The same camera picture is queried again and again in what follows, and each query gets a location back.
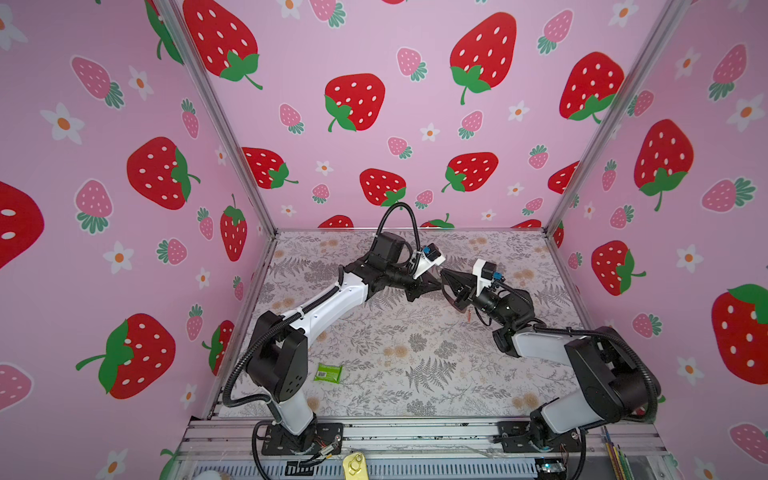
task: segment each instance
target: wall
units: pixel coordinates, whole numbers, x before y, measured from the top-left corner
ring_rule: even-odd
[[[560,254],[659,378],[656,427],[688,479],[768,477],[765,18],[764,2],[689,7],[564,220]]]
[[[282,228],[546,223],[665,3],[177,1]]]
[[[233,280],[247,291],[263,251],[202,100],[149,18],[139,1],[0,5],[3,478],[160,477],[206,411],[215,377],[201,343],[237,319]],[[220,232],[232,194],[236,261]]]

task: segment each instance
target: white flower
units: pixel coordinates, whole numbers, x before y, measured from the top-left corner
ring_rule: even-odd
[[[134,255],[134,249],[123,249],[123,244],[120,242],[114,243],[114,251],[107,252],[103,255],[104,260],[112,262],[112,275],[115,275],[120,270],[130,270],[131,257]]]
[[[180,402],[184,404],[184,410],[189,408],[190,403],[194,402],[196,397],[194,395],[194,391],[197,390],[197,385],[190,385],[187,384],[187,389],[184,391],[184,394],[181,396]]]
[[[701,58],[701,53],[694,53],[694,48],[688,48],[685,52],[685,56],[680,60],[674,62],[674,66],[677,67],[677,73],[674,75],[674,79],[677,80],[680,77],[690,77],[690,74],[694,72],[694,64]]]
[[[83,144],[78,131],[82,130],[85,126],[85,122],[79,118],[70,117],[69,110],[67,110],[64,104],[61,102],[56,104],[56,111],[40,110],[40,115],[42,115],[49,124],[53,125],[51,135],[54,140],[61,140],[62,138],[67,137],[78,145]]]
[[[112,480],[115,475],[119,475],[125,472],[125,456],[128,454],[128,449],[123,450],[120,453],[109,452],[107,457],[107,465],[98,471],[96,478],[99,480]]]
[[[520,100],[517,105],[512,105],[509,108],[509,119],[523,121],[523,115],[527,114],[531,109],[525,106],[525,102]]]
[[[512,185],[511,187],[507,187],[509,189],[509,192],[507,192],[507,195],[515,195],[516,197],[525,190],[525,187],[520,186],[520,182]]]
[[[12,22],[13,14],[11,13],[11,7],[0,5],[0,25],[4,27],[0,28],[0,48],[5,51],[11,49],[11,40],[27,43],[27,38]]]
[[[332,171],[333,169],[331,168],[329,161],[317,162],[317,168],[315,169],[315,172],[320,172],[327,177],[328,173]]]
[[[677,261],[677,267],[686,267],[689,272],[696,271],[696,264],[704,261],[704,257],[696,253],[696,245],[690,245],[687,249],[677,249],[677,256],[680,258]]]
[[[703,372],[696,368],[695,358],[690,357],[688,360],[685,360],[677,357],[677,363],[680,363],[680,368],[677,369],[677,374],[686,377],[691,385],[696,385],[696,379],[704,378]]]
[[[154,93],[152,87],[147,83],[147,72],[136,71],[136,69],[130,65],[128,65],[128,70],[131,72],[131,79],[128,81],[128,84],[131,88],[139,90],[141,100],[147,100],[147,95],[152,95]]]
[[[750,101],[738,100],[736,113],[728,117],[725,123],[736,124],[739,131],[745,131],[752,120],[759,120],[766,116],[766,112],[760,108],[761,103],[763,103],[763,94],[757,95]]]
[[[200,274],[195,275],[194,279],[197,280],[200,290],[202,290],[204,286],[210,286],[210,272],[205,271],[205,267],[203,266],[200,267]]]
[[[630,15],[634,15],[640,7],[634,4],[634,0],[624,0],[622,3],[614,4],[614,16],[608,22],[608,26],[619,24],[624,27]]]
[[[429,124],[427,128],[422,128],[422,140],[435,141],[435,137],[440,133],[440,130],[435,128],[435,124]]]
[[[288,15],[299,19],[299,7],[304,0],[277,0],[278,5],[282,5],[283,8],[280,12],[283,14],[283,18],[287,18]]]

